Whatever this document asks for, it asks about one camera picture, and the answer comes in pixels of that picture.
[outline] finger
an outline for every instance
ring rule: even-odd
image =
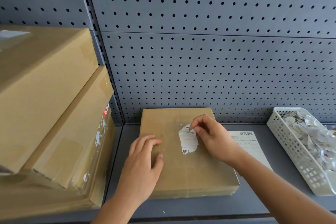
[[[152,171],[155,175],[156,180],[159,179],[159,176],[161,174],[162,168],[163,168],[164,162],[163,162],[163,155],[162,153],[159,153],[156,157],[154,167],[152,168]]]
[[[145,145],[145,142],[146,140],[148,139],[152,139],[152,138],[155,138],[155,135],[148,135],[148,136],[144,136],[144,137],[141,137],[136,146],[135,146],[135,152],[141,152],[141,150],[143,149],[144,145]]]
[[[209,129],[211,129],[215,124],[216,121],[214,121],[212,118],[210,118],[207,115],[200,115],[197,116],[192,123],[190,124],[190,129],[195,128],[196,126],[199,126],[200,123],[205,123]]]
[[[194,128],[194,130],[195,130],[195,132],[196,132],[197,134],[199,134],[199,136],[202,138],[203,141],[209,139],[210,135],[209,135],[208,132],[207,132],[205,129],[203,129],[202,127],[200,127],[200,126],[196,126],[196,127]]]
[[[128,153],[128,156],[132,155],[134,153],[134,150],[135,150],[135,146],[137,145],[137,142],[139,140],[140,137],[138,137],[137,139],[135,139],[133,141],[133,143],[131,144],[131,146],[129,147],[129,153]]]
[[[156,145],[156,144],[161,144],[161,143],[162,143],[162,141],[160,139],[155,139],[155,138],[154,139],[148,139],[145,142],[145,145],[143,147],[143,151],[145,151],[145,153],[148,154],[149,157],[150,157],[153,146]]]

